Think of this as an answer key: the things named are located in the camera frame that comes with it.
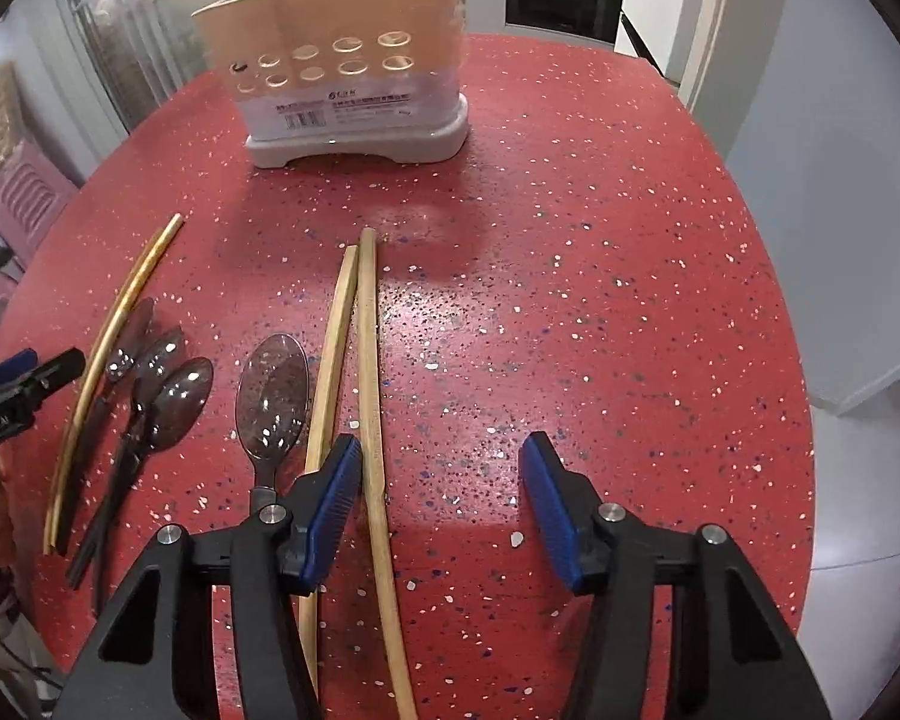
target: speckled tabletop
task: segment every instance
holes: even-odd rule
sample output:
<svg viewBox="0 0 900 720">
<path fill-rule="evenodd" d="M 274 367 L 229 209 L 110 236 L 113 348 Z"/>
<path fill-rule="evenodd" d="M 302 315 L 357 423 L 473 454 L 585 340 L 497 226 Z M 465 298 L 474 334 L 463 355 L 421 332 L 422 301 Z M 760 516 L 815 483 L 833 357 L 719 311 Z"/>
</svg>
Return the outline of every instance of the speckled tabletop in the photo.
<svg viewBox="0 0 900 720">
<path fill-rule="evenodd" d="M 587 600 L 549 570 L 521 499 L 528 432 L 548 431 L 567 466 L 648 522 L 725 524 L 796 628 L 812 541 L 810 419 L 754 222 L 647 64 L 474 36 L 463 81 L 472 132 L 448 162 L 320 158 L 258 172 L 234 107 L 202 76 L 71 202 L 7 309 L 0 355 L 88 348 L 146 240 L 174 211 L 187 215 L 146 293 L 164 326 L 180 322 L 190 351 L 216 362 L 217 378 L 197 427 L 148 461 L 127 502 L 117 581 L 165 521 L 199 532 L 244 516 L 252 474 L 233 433 L 242 366 L 281 330 L 299 338 L 316 376 L 343 247 L 376 227 L 389 519 L 420 716 L 549 718 Z M 358 433 L 349 354 L 340 425 Z M 21 581 L 64 665 L 92 626 L 88 592 L 65 589 L 64 560 L 37 556 L 73 401 L 69 391 L 50 399 L 7 447 Z M 125 399 L 107 450 L 124 416 Z M 87 488 L 94 503 L 107 455 Z M 322 599 L 330 716 L 396 717 L 371 576 L 358 514 Z M 650 716 L 666 679 L 659 600 Z M 215 603 L 230 720 L 241 713 L 224 593 Z"/>
</svg>

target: golden chopstick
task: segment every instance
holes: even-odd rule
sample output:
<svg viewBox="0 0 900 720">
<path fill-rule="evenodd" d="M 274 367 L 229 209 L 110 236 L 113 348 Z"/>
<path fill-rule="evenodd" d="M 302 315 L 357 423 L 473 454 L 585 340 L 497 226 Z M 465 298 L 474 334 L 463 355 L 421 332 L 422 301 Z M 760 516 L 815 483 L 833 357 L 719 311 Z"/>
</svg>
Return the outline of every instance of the golden chopstick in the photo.
<svg viewBox="0 0 900 720">
<path fill-rule="evenodd" d="M 94 392 L 97 390 L 98 381 L 100 381 L 103 373 L 103 366 L 106 364 L 106 357 L 110 353 L 110 348 L 116 341 L 117 334 L 120 333 L 127 315 L 133 304 L 139 298 L 141 291 L 146 284 L 146 279 L 154 272 L 157 263 L 163 256 L 163 253 L 173 240 L 181 225 L 183 225 L 183 216 L 174 214 L 173 218 L 168 221 L 167 225 L 146 245 L 146 249 L 140 258 L 133 265 L 133 269 L 127 276 L 117 300 L 113 308 L 108 314 L 107 321 L 98 335 L 94 349 L 87 360 L 87 368 L 84 371 L 83 378 L 80 380 L 79 396 L 77 396 L 77 405 L 70 414 L 70 422 L 64 431 L 63 443 L 60 446 L 58 459 L 56 460 L 56 468 L 53 471 L 53 483 L 50 487 L 50 504 L 47 509 L 47 518 L 44 521 L 43 532 L 43 554 L 49 555 L 50 549 L 56 543 L 56 532 L 58 531 L 60 521 L 60 509 L 63 505 L 63 490 L 66 488 L 70 475 L 70 465 L 74 456 L 74 449 L 77 446 L 77 438 L 83 428 L 83 422 L 86 420 L 87 412 L 90 409 L 90 403 L 93 400 Z"/>
<path fill-rule="evenodd" d="M 330 304 L 327 317 L 327 330 L 323 339 L 323 351 L 320 356 L 320 367 L 317 372 L 317 389 L 314 391 L 314 411 L 310 419 L 310 433 L 307 437 L 307 460 L 303 466 L 304 473 L 319 470 L 323 458 L 330 450 L 337 422 L 337 399 L 340 394 L 340 376 L 343 370 L 343 353 L 346 352 L 346 333 L 350 327 L 350 315 L 353 313 L 353 295 L 357 289 L 357 247 L 346 247 L 343 252 L 343 264 L 337 276 L 337 286 Z M 296 627 L 300 631 L 300 644 L 303 656 L 307 661 L 310 681 L 317 689 L 317 608 L 319 594 L 312 593 L 300 598 L 296 606 L 298 621 Z"/>
<path fill-rule="evenodd" d="M 373 576 L 380 605 L 386 664 L 394 687 L 400 720 L 416 720 L 413 684 L 396 604 L 394 564 L 386 523 L 386 471 L 383 428 L 380 419 L 380 374 L 377 355 L 377 244 L 367 227 L 360 234 L 360 274 L 357 277 L 357 353 L 359 358 L 360 438 L 364 452 L 364 498 L 370 522 Z"/>
</svg>

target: white tile floor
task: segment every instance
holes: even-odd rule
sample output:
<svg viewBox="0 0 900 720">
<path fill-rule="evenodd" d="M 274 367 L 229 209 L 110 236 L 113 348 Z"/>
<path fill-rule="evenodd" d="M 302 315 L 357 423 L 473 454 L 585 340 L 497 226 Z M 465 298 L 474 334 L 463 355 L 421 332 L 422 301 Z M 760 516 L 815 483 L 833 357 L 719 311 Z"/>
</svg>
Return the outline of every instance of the white tile floor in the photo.
<svg viewBox="0 0 900 720">
<path fill-rule="evenodd" d="M 900 662 L 900 382 L 844 416 L 813 409 L 817 525 L 799 639 L 833 720 Z"/>
</svg>

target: black spoon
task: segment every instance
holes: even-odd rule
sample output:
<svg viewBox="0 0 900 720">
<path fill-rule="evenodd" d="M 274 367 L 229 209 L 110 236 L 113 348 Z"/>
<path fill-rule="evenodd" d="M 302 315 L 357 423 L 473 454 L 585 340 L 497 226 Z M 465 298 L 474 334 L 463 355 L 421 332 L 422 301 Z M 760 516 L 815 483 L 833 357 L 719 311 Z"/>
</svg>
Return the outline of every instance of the black spoon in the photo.
<svg viewBox="0 0 900 720">
<path fill-rule="evenodd" d="M 296 338 L 265 338 L 237 390 L 237 435 L 253 464 L 251 514 L 276 502 L 276 471 L 303 429 L 309 392 L 307 356 Z"/>
<path fill-rule="evenodd" d="M 117 388 L 117 384 L 132 369 L 146 342 L 146 332 L 149 330 L 154 318 L 154 299 L 144 298 L 140 300 L 130 312 L 124 327 L 117 336 L 110 357 L 103 367 L 103 386 L 100 394 L 94 398 L 90 406 L 87 419 L 83 423 L 83 430 L 77 438 L 77 448 L 74 450 L 74 458 L 71 464 L 70 478 L 63 490 L 63 503 L 60 507 L 60 521 L 56 527 L 55 549 L 58 555 L 66 555 L 70 546 L 70 533 L 74 527 L 74 517 L 77 514 L 80 494 L 86 479 L 87 469 L 94 450 L 100 446 L 103 438 L 103 429 L 110 415 L 110 399 Z"/>
<path fill-rule="evenodd" d="M 120 514 L 127 493 L 136 481 L 144 460 L 149 455 L 165 452 L 174 447 L 194 426 L 213 386 L 213 362 L 206 357 L 194 357 L 180 365 L 164 382 L 154 396 L 146 418 L 146 427 L 140 440 L 127 447 L 127 458 L 114 469 L 116 484 L 114 495 L 104 500 L 103 529 L 97 539 L 94 563 L 93 609 L 100 615 L 106 603 L 103 586 L 106 569 L 106 546 L 110 529 Z"/>
<path fill-rule="evenodd" d="M 143 435 L 144 413 L 159 393 L 160 386 L 167 378 L 167 374 L 182 361 L 184 352 L 183 330 L 177 325 L 151 343 L 137 362 L 134 369 L 137 378 L 133 383 L 130 416 L 127 418 L 127 427 L 120 436 L 120 445 L 113 454 L 113 469 L 110 471 L 110 478 L 107 482 L 106 496 L 94 512 L 90 524 L 87 525 L 83 541 L 80 542 L 77 554 L 74 555 L 74 560 L 67 569 L 67 583 L 73 589 L 77 589 L 83 581 L 83 575 L 96 550 L 96 540 L 100 535 L 103 523 L 104 504 L 110 498 L 111 491 L 116 484 L 117 468 L 122 462 L 122 457 L 127 454 L 127 447 L 132 442 L 140 440 Z"/>
</svg>

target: metal screw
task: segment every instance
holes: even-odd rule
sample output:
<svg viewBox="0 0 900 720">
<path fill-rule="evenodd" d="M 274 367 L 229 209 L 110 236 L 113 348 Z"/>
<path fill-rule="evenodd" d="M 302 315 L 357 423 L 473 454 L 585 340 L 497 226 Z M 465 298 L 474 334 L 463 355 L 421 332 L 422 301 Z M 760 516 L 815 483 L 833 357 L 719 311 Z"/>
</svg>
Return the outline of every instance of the metal screw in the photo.
<svg viewBox="0 0 900 720">
<path fill-rule="evenodd" d="M 182 535 L 183 528 L 179 525 L 164 525 L 156 532 L 156 541 L 159 541 L 161 544 L 175 544 L 180 541 L 180 536 Z"/>
<path fill-rule="evenodd" d="M 597 509 L 597 514 L 607 522 L 619 522 L 626 517 L 626 509 L 618 503 L 602 503 Z"/>
<path fill-rule="evenodd" d="M 727 540 L 727 531 L 719 525 L 704 525 L 701 528 L 700 535 L 708 544 L 722 544 Z"/>
<path fill-rule="evenodd" d="M 275 525 L 277 522 L 287 516 L 287 510 L 278 503 L 271 503 L 260 509 L 260 521 L 266 522 L 268 525 Z"/>
</svg>

